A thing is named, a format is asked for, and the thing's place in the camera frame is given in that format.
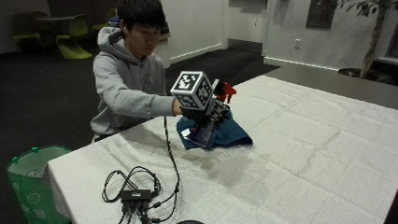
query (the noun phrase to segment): white wall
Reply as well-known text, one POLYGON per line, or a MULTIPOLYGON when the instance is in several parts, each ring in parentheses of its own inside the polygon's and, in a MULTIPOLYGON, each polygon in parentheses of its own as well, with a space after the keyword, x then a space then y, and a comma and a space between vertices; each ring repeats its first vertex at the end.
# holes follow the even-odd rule
POLYGON ((222 0, 162 0, 161 3, 170 30, 170 62, 221 49, 222 0))
POLYGON ((2 1, 0 7, 0 54, 14 52, 16 47, 12 40, 12 15, 20 12, 44 11, 49 14, 47 0, 10 0, 2 1))
POLYGON ((266 0, 225 0, 225 37, 263 42, 266 0))
MULTIPOLYGON (((339 69, 360 67, 370 45, 375 15, 355 17, 355 10, 339 7, 328 31, 306 28, 310 0, 270 0, 268 30, 264 40, 266 58, 339 69), (300 39, 300 48, 294 40, 300 39)), ((386 25, 396 24, 388 17, 386 25)))

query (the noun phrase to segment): gray hoodie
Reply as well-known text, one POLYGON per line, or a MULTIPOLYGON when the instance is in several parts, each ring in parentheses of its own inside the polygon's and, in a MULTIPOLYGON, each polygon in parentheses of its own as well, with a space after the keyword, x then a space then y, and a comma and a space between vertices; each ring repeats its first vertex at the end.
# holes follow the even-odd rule
POLYGON ((173 116, 174 97, 165 96, 161 58, 137 59, 123 46, 121 30, 105 27, 98 33, 99 54, 93 63, 98 115, 90 121, 95 136, 113 134, 158 116, 173 116))

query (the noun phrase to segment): hood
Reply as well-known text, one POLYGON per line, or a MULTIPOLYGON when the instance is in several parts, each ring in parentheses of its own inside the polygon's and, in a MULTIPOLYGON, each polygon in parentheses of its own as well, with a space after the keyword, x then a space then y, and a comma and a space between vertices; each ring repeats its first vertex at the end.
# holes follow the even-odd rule
POLYGON ((137 59, 123 46, 121 29, 114 27, 103 27, 98 32, 98 47, 102 52, 106 52, 115 57, 139 64, 142 61, 137 59))

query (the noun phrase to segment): fiducial marker cube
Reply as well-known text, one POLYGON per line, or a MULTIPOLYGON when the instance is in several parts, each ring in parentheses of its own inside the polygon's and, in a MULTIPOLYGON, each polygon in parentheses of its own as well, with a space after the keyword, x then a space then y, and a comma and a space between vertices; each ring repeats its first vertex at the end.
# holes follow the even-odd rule
POLYGON ((182 71, 170 92, 182 108, 203 110, 213 97, 213 86, 203 72, 182 71))

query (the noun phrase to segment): blue cloth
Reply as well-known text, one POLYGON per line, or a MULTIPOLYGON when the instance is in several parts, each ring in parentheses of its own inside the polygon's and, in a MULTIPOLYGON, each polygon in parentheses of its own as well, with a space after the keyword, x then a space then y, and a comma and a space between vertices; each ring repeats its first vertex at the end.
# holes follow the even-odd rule
POLYGON ((119 27, 119 17, 115 16, 115 17, 109 18, 107 25, 111 27, 119 27))
MULTIPOLYGON (((218 129, 214 129, 207 146, 205 149, 211 149, 213 147, 233 147, 238 145, 251 145, 252 140, 248 134, 242 130, 235 121, 231 118, 231 113, 226 115, 229 118, 219 124, 218 129)), ((181 118, 177 122, 177 132, 179 135, 181 142, 186 149, 199 147, 191 141, 186 140, 181 132, 186 129, 191 129, 195 126, 195 122, 181 118)))

